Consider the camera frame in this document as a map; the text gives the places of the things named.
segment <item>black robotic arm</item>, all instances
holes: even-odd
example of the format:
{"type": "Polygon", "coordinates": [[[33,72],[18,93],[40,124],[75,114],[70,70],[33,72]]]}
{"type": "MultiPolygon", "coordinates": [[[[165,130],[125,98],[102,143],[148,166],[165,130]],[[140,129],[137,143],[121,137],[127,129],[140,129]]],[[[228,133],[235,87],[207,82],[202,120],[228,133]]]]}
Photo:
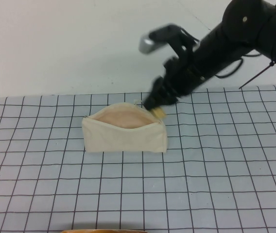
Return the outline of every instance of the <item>black robotic arm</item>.
{"type": "Polygon", "coordinates": [[[165,76],[155,80],[143,101],[147,110],[176,103],[252,50],[276,63],[276,5],[264,0],[232,0],[222,22],[201,41],[171,24],[142,37],[139,50],[148,54],[165,44],[178,57],[164,64],[165,76]]]}

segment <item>white wall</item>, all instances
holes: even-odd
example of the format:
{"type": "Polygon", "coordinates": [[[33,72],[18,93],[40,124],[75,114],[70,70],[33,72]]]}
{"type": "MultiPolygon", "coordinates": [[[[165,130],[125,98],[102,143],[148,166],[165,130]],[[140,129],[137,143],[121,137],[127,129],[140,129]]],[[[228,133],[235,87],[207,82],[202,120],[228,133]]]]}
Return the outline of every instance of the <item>white wall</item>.
{"type": "MultiPolygon", "coordinates": [[[[0,97],[147,91],[173,52],[142,55],[140,36],[174,22],[202,38],[229,2],[0,0],[0,97]]],[[[239,86],[268,63],[247,59],[234,77],[205,86],[239,86]]],[[[253,82],[270,83],[276,83],[276,67],[253,82]]]]}

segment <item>beige zipper pouch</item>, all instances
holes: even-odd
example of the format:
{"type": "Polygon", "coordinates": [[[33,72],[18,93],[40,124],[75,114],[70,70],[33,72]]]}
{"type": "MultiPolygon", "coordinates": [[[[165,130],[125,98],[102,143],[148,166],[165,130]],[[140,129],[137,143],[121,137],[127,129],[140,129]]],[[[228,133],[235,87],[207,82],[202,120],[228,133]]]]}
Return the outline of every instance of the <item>beige zipper pouch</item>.
{"type": "Polygon", "coordinates": [[[163,121],[130,103],[116,103],[83,118],[82,130],[88,152],[166,152],[163,121]]]}

